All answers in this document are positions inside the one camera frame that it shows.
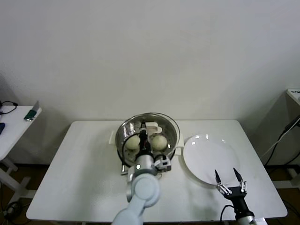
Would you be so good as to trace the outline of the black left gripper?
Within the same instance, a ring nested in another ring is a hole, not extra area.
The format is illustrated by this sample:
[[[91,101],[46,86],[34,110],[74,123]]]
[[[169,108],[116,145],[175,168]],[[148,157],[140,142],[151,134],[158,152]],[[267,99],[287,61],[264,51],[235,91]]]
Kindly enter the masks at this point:
[[[146,123],[144,122],[142,122],[140,126],[139,138],[140,138],[139,154],[140,155],[150,154],[150,143],[148,141]]]

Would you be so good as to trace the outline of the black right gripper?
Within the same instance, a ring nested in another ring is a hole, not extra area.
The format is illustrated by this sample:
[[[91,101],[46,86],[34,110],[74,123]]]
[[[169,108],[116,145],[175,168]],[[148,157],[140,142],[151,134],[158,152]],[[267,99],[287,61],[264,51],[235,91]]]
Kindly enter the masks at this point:
[[[233,168],[233,170],[240,187],[227,188],[224,184],[222,184],[221,178],[215,170],[217,190],[224,196],[225,199],[232,202],[236,217],[254,216],[254,213],[249,210],[245,201],[245,196],[247,195],[247,182],[235,168]]]

